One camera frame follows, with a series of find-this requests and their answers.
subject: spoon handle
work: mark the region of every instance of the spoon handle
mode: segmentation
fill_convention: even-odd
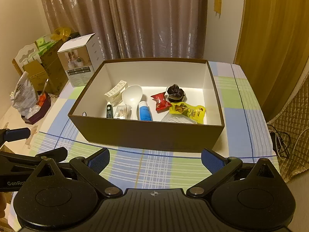
[[[137,105],[132,105],[132,116],[131,116],[131,119],[133,119],[133,120],[137,120],[136,111],[137,111]]]

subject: yellow snack package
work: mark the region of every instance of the yellow snack package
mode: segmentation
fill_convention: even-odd
[[[199,124],[204,123],[203,119],[206,113],[206,109],[202,105],[192,106],[185,102],[171,104],[172,106],[170,107],[170,113],[182,114],[189,117],[190,119],[195,120]]]

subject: bottle cap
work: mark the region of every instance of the bottle cap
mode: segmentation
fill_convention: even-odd
[[[146,101],[141,101],[138,103],[138,107],[142,107],[142,106],[147,106],[148,107],[148,104]]]

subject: white spoon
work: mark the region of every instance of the white spoon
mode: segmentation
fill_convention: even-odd
[[[137,120],[137,106],[143,96],[143,89],[139,85],[131,85],[122,93],[122,101],[126,105],[132,106],[131,119]]]

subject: quilted fabric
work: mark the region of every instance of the quilted fabric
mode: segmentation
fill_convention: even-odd
[[[298,136],[309,127],[308,90],[307,75],[295,97],[269,122],[278,131],[287,132],[291,136],[290,152]],[[309,169],[309,130],[301,135],[290,158],[285,160],[278,158],[278,161],[280,173],[285,182],[288,182],[294,175]]]

